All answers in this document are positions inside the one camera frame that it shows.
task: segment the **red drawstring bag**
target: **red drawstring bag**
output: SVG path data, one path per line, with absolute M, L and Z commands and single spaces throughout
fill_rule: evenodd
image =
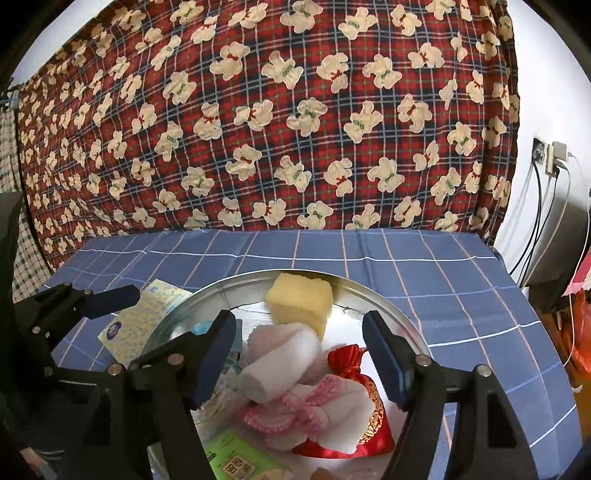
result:
M 366 351 L 359 345 L 347 345 L 332 350 L 328 354 L 329 367 L 335 375 L 362 384 L 367 389 L 369 398 L 375 404 L 374 413 L 369 419 L 368 429 L 359 439 L 355 453 L 347 454 L 328 450 L 311 440 L 300 443 L 292 449 L 291 453 L 315 458 L 358 458 L 384 455 L 394 450 L 394 439 L 378 389 L 371 378 L 361 373 L 361 359 Z

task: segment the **gold embroidery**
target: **gold embroidery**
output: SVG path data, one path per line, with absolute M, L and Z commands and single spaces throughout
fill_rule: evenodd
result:
M 369 398 L 371 398 L 372 402 L 374 402 L 375 410 L 369 418 L 368 429 L 359 439 L 358 445 L 363 445 L 364 443 L 370 441 L 378 432 L 382 426 L 382 422 L 384 421 L 384 404 L 382 403 L 382 399 L 379 397 L 378 389 L 375 387 L 373 382 L 368 382 L 365 388 L 368 390 Z

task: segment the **green package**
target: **green package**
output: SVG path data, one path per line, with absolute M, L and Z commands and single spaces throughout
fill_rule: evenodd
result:
M 291 472 L 254 449 L 231 430 L 207 444 L 207 460 L 217 480 L 291 480 Z

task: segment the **blue checkered tablecloth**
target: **blue checkered tablecloth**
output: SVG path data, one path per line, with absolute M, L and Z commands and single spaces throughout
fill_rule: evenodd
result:
M 554 347 L 502 263 L 468 233 L 197 230 L 95 238 L 48 281 L 98 292 L 159 278 L 190 291 L 239 273 L 303 268 L 350 278 L 393 302 L 442 365 L 488 364 L 506 389 L 540 478 L 565 470 L 581 445 L 571 388 Z M 103 370 L 97 339 L 112 316 L 83 319 L 56 347 L 59 365 Z M 431 478 L 443 477 L 456 410 L 448 405 Z

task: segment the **red plaid blanket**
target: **red plaid blanket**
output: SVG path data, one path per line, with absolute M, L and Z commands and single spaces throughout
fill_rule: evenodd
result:
M 490 241 L 517 156 L 502 0 L 123 0 L 24 86 L 28 205 L 89 238 L 431 228 Z

